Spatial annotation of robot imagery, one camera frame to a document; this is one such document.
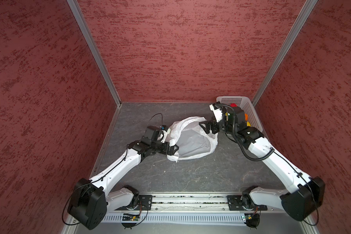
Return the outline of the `white plastic bag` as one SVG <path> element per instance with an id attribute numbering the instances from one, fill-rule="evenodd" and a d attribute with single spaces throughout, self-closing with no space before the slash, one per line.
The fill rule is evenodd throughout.
<path id="1" fill-rule="evenodd" d="M 166 141 L 179 149 L 174 155 L 167 155 L 170 161 L 194 160 L 212 154 L 218 145 L 218 134 L 205 133 L 199 123 L 204 117 L 188 117 L 174 122 Z"/>

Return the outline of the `white perforated plastic basket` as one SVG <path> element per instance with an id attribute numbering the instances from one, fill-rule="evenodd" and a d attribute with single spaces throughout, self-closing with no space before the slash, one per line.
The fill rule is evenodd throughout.
<path id="1" fill-rule="evenodd" d="M 236 104 L 240 107 L 245 114 L 248 115 L 248 122 L 252 127 L 257 128 L 259 131 L 264 132 L 264 128 L 261 124 L 261 121 L 257 115 L 257 112 L 251 103 L 251 100 L 248 97 L 243 96 L 219 96 L 216 98 L 216 102 L 222 104 L 231 105 Z"/>

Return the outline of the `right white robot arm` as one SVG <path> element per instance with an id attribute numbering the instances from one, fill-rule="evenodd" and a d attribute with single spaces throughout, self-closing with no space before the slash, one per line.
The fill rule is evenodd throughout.
<path id="1" fill-rule="evenodd" d="M 284 185 L 283 190 L 260 187 L 246 190 L 242 196 L 246 206 L 265 205 L 281 209 L 296 221 L 305 221 L 313 212 L 318 211 L 324 199 L 325 182 L 296 167 L 257 128 L 249 126 L 238 129 L 235 125 L 225 127 L 216 120 L 200 122 L 199 126 L 207 134 L 223 132 L 231 135 L 245 158 L 263 162 Z"/>

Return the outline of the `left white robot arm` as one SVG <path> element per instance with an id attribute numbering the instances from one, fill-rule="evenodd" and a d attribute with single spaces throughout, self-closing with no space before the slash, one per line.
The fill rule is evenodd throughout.
<path id="1" fill-rule="evenodd" d="M 134 141 L 127 145 L 125 152 L 105 170 L 91 179 L 80 179 L 64 210 L 88 230 L 97 227 L 108 211 L 121 207 L 140 207 L 139 191 L 125 186 L 111 192 L 114 186 L 146 157 L 156 153 L 173 156 L 179 147 L 169 142 L 154 141 L 149 145 Z"/>

